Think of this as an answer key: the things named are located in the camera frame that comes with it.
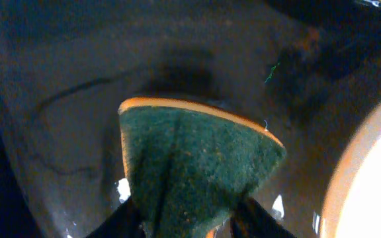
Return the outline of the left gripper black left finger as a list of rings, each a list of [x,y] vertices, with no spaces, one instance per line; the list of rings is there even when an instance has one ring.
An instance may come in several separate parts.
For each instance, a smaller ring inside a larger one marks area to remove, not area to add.
[[[86,238],[144,238],[142,216],[129,198]]]

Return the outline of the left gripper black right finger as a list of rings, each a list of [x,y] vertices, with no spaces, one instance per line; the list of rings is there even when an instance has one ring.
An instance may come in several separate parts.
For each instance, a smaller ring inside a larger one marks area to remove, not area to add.
[[[296,238],[252,197],[240,201],[230,218],[232,238]]]

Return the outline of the white plate with yellow sauce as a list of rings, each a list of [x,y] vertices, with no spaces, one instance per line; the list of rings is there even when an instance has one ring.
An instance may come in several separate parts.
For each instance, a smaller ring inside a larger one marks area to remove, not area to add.
[[[341,156],[317,228],[322,238],[381,238],[381,102]]]

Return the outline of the round black tray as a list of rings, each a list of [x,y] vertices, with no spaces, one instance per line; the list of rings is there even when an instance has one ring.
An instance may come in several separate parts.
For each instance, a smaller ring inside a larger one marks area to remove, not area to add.
[[[132,197],[134,97],[268,130],[286,157],[250,197],[309,235],[381,101],[381,1],[0,1],[0,237],[86,237]]]

